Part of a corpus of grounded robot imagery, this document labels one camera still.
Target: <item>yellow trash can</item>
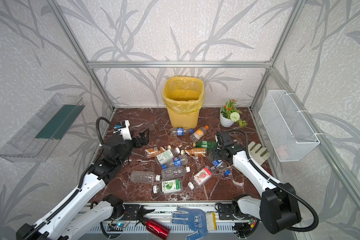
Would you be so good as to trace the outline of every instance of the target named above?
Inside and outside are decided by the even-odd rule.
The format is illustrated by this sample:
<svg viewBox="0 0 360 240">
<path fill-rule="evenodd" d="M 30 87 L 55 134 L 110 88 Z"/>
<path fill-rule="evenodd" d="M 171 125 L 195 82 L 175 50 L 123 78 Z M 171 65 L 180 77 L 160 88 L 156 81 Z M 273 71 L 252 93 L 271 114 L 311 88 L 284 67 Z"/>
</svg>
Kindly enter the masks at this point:
<svg viewBox="0 0 360 240">
<path fill-rule="evenodd" d="M 163 89 L 163 100 L 173 127 L 195 128 L 204 104 L 204 83 L 192 77 L 168 79 Z"/>
</svg>

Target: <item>white flower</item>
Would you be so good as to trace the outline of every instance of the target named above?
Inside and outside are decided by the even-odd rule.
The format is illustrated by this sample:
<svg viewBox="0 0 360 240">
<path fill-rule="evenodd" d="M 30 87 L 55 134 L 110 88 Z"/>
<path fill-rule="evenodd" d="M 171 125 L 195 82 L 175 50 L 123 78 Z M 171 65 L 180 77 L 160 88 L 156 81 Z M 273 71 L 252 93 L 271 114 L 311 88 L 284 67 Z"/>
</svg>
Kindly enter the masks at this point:
<svg viewBox="0 0 360 240">
<path fill-rule="evenodd" d="M 232 122 L 237 122 L 240 119 L 240 114 L 236 112 L 231 113 L 230 119 Z"/>
</svg>

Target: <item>leaf pattern wallpaper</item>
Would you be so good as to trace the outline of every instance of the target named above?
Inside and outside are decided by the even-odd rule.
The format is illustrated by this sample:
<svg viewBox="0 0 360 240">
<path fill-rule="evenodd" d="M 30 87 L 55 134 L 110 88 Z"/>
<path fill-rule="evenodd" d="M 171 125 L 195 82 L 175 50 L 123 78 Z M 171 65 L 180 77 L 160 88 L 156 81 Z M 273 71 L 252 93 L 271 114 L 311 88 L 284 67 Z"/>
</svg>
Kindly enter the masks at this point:
<svg viewBox="0 0 360 240">
<path fill-rule="evenodd" d="M 360 1 L 306 3 L 276 68 L 360 182 Z M 254 109 L 273 156 L 258 111 L 274 89 L 280 88 L 269 78 Z M 274 156 L 272 163 L 319 213 L 312 239 L 360 239 L 360 211 L 318 148 L 297 162 Z M 310 213 L 301 210 L 309 225 Z"/>
<path fill-rule="evenodd" d="M 97 117 L 111 114 L 45 5 L 0 1 L 0 148 L 55 93 L 81 96 L 86 106 L 46 162 L 0 157 L 0 240 L 16 239 L 72 190 L 97 146 Z"/>
<path fill-rule="evenodd" d="M 58 3 L 90 61 L 267 61 L 294 0 Z M 164 106 L 163 86 L 173 76 L 201 78 L 205 106 L 228 98 L 249 106 L 264 71 L 106 68 L 96 74 L 119 107 Z"/>
</svg>

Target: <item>gray floor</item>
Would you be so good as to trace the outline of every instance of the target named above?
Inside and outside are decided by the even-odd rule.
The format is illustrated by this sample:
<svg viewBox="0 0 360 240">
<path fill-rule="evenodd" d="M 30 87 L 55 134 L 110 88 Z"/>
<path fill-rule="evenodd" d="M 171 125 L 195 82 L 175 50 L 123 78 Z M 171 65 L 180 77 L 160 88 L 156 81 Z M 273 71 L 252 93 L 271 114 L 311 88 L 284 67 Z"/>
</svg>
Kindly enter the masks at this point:
<svg viewBox="0 0 360 240">
<path fill-rule="evenodd" d="M 169 234 L 167 240 L 185 240 L 185 237 L 188 233 L 173 233 Z M 85 234 L 80 238 L 80 240 L 106 240 L 107 238 L 102 234 Z M 208 240 L 237 240 L 233 233 L 208 233 L 208 235 L 203 238 Z M 275 235 L 270 234 L 264 227 L 263 223 L 260 222 L 259 227 L 254 233 L 252 233 L 248 240 L 254 239 L 267 239 L 267 240 L 297 240 L 294 232 L 289 230 L 283 230 Z M 151 233 L 136 233 L 136 234 L 121 234 L 117 240 L 161 240 Z"/>
</svg>

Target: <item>red marble tabletop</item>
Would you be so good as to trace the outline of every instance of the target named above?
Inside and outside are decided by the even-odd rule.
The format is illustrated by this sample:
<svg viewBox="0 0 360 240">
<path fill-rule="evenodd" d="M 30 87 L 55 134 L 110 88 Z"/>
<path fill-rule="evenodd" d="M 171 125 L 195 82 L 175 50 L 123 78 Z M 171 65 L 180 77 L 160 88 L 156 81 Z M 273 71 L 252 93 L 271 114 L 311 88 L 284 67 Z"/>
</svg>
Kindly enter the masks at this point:
<svg viewBox="0 0 360 240">
<path fill-rule="evenodd" d="M 249 140 L 260 142 L 259 136 L 256 132 L 253 120 L 251 118 L 248 108 L 240 108 L 243 112 L 242 119 L 248 122 L 248 126 L 240 130 L 248 134 Z M 123 166 L 121 171 L 116 175 L 103 190 L 95 195 L 93 200 L 101 201 L 101 199 L 108 194 L 114 194 L 125 202 L 137 201 L 184 201 L 184 200 L 231 200 L 242 194 L 260 199 L 260 195 L 255 189 L 254 185 L 234 166 L 230 166 L 231 174 L 229 176 L 214 175 L 202 187 L 196 187 L 190 190 L 187 183 L 192 176 L 201 170 L 205 165 L 212 166 L 206 157 L 191 157 L 188 166 L 191 172 L 183 177 L 183 191 L 175 194 L 154 194 L 152 187 L 154 184 L 159 184 L 156 181 L 154 184 L 133 183 L 129 180 L 130 173 L 133 170 L 147 170 L 160 174 L 162 167 L 157 164 L 154 159 L 146 159 L 144 150 L 154 146 L 171 145 L 179 147 L 180 149 L 192 148 L 192 142 L 189 136 L 174 137 L 169 135 L 169 129 L 172 127 L 169 120 L 166 108 L 121 108 L 117 109 L 112 119 L 112 123 L 122 120 L 129 120 L 129 130 L 134 132 L 136 136 L 139 132 L 149 128 L 149 145 L 141 149 L 134 149 L 130 156 L 130 164 Z M 228 131 L 231 129 L 239 128 L 235 123 L 232 127 L 225 128 L 219 124 L 219 108 L 202 108 L 200 110 L 197 129 L 201 126 L 208 125 L 209 131 L 202 140 L 214 141 L 216 132 Z M 245 143 L 245 137 L 240 133 L 231 134 L 241 144 Z M 109 131 L 105 137 L 112 136 Z M 271 173 L 268 161 L 264 162 L 262 167 Z"/>
</svg>

